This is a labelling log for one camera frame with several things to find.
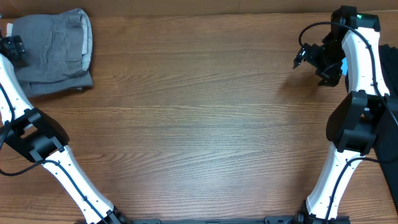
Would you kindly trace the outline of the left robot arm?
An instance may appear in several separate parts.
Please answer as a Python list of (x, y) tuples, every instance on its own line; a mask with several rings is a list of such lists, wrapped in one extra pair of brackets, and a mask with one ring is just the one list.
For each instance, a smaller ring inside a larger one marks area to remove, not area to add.
[(27, 99), (12, 64), (25, 55), (18, 35), (1, 38), (1, 144), (7, 144), (32, 163), (15, 175), (42, 166), (68, 192), (86, 223), (129, 223), (78, 165), (68, 146), (70, 138), (61, 125)]

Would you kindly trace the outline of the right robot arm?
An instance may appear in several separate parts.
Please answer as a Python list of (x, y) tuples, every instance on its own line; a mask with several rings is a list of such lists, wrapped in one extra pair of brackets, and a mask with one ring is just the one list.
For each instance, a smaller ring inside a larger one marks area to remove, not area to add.
[(322, 44), (301, 43), (294, 65), (315, 67), (322, 86), (346, 80), (347, 96), (328, 118), (327, 159), (295, 223), (348, 223), (338, 215), (346, 187), (374, 151), (393, 198), (397, 197), (397, 49), (380, 45), (374, 14), (341, 6), (328, 22)]

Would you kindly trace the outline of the grey shorts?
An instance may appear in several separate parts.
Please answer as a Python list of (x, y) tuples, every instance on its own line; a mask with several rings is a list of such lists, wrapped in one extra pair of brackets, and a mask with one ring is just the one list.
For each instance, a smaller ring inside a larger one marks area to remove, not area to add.
[(27, 58), (14, 64), (16, 78), (28, 97), (93, 86), (91, 22), (80, 8), (61, 14), (34, 14), (15, 19)]

